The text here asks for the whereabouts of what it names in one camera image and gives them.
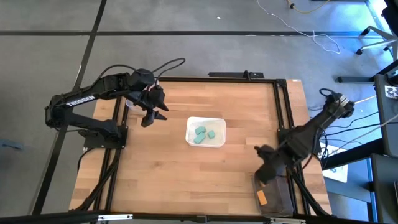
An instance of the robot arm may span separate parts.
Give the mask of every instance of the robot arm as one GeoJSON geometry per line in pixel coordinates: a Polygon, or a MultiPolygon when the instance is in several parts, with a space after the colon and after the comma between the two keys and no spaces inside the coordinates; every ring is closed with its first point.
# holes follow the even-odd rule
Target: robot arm
{"type": "Polygon", "coordinates": [[[166,120],[154,108],[169,109],[164,104],[165,94],[162,87],[155,85],[154,74],[148,70],[138,69],[133,74],[119,73],[97,79],[94,84],[78,91],[72,91],[52,97],[45,108],[45,123],[51,128],[72,125],[87,130],[79,131],[84,137],[100,136],[104,142],[118,142],[122,138],[122,130],[113,120],[98,121],[72,113],[70,108],[84,103],[102,99],[110,100],[123,96],[142,110],[147,111],[141,126],[151,125],[155,119],[166,120]]]}
{"type": "Polygon", "coordinates": [[[347,118],[353,114],[354,103],[341,93],[330,91],[326,96],[326,103],[322,111],[303,126],[297,126],[280,137],[277,149],[264,145],[254,147],[257,155],[264,161],[263,165],[255,172],[254,181],[264,184],[283,175],[285,169],[292,176],[303,196],[308,200],[317,215],[328,215],[316,203],[309,190],[305,187],[295,171],[295,167],[306,157],[316,152],[319,146],[319,137],[323,130],[338,118],[347,118]]]}

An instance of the concrete floor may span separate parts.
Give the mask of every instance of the concrete floor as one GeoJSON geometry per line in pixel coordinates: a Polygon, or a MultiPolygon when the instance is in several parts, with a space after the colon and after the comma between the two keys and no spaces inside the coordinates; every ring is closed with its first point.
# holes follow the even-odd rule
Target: concrete floor
{"type": "MultiPolygon", "coordinates": [[[[260,3],[303,31],[362,31],[374,25],[365,3],[361,2],[330,2],[308,15],[290,10],[285,1],[260,0],[260,3]]],[[[297,7],[303,10],[321,3],[296,1],[297,7]]],[[[100,1],[93,0],[3,0],[0,1],[0,30],[91,30],[99,4],[100,1]]],[[[266,15],[255,0],[109,1],[99,30],[290,31],[281,21],[266,15]]],[[[323,104],[324,99],[317,92],[321,87],[344,93],[354,101],[374,95],[371,85],[337,84],[335,77],[374,75],[392,62],[390,53],[371,49],[361,56],[354,54],[361,45],[380,39],[334,39],[341,48],[339,55],[323,51],[307,37],[97,37],[82,85],[89,85],[99,72],[114,63],[155,68],[170,59],[185,57],[187,62],[182,67],[165,75],[205,77],[208,72],[250,70],[264,72],[266,78],[301,79],[308,106],[323,104]]],[[[54,94],[72,89],[87,41],[88,37],[0,36],[0,102],[3,105],[0,138],[24,145],[22,151],[0,149],[0,217],[29,213],[55,136],[55,131],[44,124],[44,107],[54,94]]],[[[319,42],[328,48],[334,47],[328,39],[319,38],[319,42]]],[[[94,104],[87,104],[75,111],[91,116],[93,109],[94,104]]],[[[352,118],[338,124],[347,124],[375,111],[376,100],[369,100],[356,107],[352,118]]],[[[377,122],[376,115],[354,126],[377,122]]],[[[350,140],[363,132],[357,130],[335,137],[350,140]]],[[[379,136],[380,132],[372,133],[360,141],[366,143],[379,136]]],[[[45,213],[67,211],[82,145],[83,138],[78,134],[67,134],[45,213]]],[[[339,217],[360,219],[349,209],[337,209],[338,205],[332,208],[339,217]]]]}

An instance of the white bowl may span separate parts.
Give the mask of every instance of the white bowl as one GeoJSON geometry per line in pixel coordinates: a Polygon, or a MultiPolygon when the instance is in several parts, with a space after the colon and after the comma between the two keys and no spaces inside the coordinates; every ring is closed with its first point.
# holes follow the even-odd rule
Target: white bowl
{"type": "Polygon", "coordinates": [[[189,117],[187,121],[187,131],[185,133],[185,140],[191,146],[199,147],[221,147],[225,144],[226,139],[226,123],[221,118],[201,118],[189,117]],[[206,127],[206,138],[200,143],[196,144],[193,140],[196,138],[195,129],[204,126],[206,127]],[[216,136],[210,139],[207,136],[209,131],[214,131],[216,136]]]}

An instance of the green block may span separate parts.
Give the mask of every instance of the green block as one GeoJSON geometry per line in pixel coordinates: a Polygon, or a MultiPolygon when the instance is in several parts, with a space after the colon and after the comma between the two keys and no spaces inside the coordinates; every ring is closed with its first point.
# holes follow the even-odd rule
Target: green block
{"type": "Polygon", "coordinates": [[[200,126],[199,128],[195,129],[196,134],[205,133],[205,132],[206,132],[206,128],[203,126],[200,126]]]}
{"type": "Polygon", "coordinates": [[[214,133],[214,131],[209,131],[208,133],[207,133],[207,136],[209,136],[209,138],[214,138],[215,136],[216,136],[216,134],[214,133]]]}
{"type": "Polygon", "coordinates": [[[203,140],[205,140],[206,135],[205,133],[200,133],[197,135],[197,137],[193,140],[196,144],[200,144],[203,140]]]}

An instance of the wooden tabletop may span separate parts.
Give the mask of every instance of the wooden tabletop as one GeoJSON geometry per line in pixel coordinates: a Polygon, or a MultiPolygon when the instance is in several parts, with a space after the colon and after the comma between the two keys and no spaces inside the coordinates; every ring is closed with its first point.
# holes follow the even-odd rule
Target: wooden tabletop
{"type": "MultiPolygon", "coordinates": [[[[287,84],[294,123],[304,124],[309,117],[302,83],[287,80],[287,84]]],[[[263,144],[276,147],[278,143],[272,85],[205,82],[162,82],[161,85],[166,94],[165,104],[170,109],[162,111],[167,121],[155,121],[152,126],[143,128],[137,114],[129,112],[127,144],[121,154],[111,210],[260,215],[251,176],[262,159],[253,147],[263,144]],[[225,145],[221,148],[189,146],[185,130],[191,116],[223,118],[226,121],[225,145]]],[[[98,100],[93,117],[110,119],[114,104],[114,100],[98,100]]],[[[97,184],[103,155],[103,149],[96,149],[83,158],[70,208],[79,206],[97,184]]],[[[311,160],[304,177],[315,200],[330,213],[318,160],[311,160]]],[[[295,192],[298,210],[303,213],[297,186],[295,192]]]]}

